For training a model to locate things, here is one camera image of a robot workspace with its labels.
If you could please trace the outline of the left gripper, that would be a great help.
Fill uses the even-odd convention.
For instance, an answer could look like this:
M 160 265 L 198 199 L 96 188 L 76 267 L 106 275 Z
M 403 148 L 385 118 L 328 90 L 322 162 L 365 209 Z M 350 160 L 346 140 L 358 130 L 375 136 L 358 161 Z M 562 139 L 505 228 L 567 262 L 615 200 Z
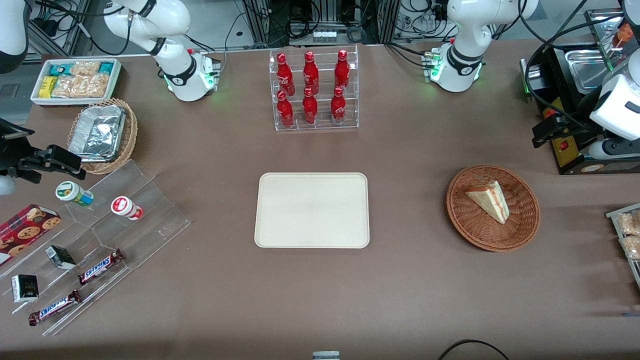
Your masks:
M 570 116 L 568 120 L 562 115 L 551 115 L 531 130 L 533 135 L 531 142 L 535 149 L 568 132 L 570 137 L 567 145 L 576 150 L 585 150 L 595 141 L 601 141 L 608 136 L 607 130 L 585 116 Z

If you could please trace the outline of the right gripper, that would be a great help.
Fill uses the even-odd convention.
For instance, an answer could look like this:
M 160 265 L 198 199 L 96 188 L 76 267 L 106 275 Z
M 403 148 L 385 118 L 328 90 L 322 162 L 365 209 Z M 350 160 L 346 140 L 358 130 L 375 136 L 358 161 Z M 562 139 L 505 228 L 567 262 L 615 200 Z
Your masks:
M 42 174 L 62 173 L 83 181 L 87 171 L 82 169 L 82 158 L 62 146 L 48 145 L 46 149 L 31 146 L 28 136 L 34 130 L 0 119 L 0 174 L 39 184 Z M 30 157 L 30 162 L 20 162 Z

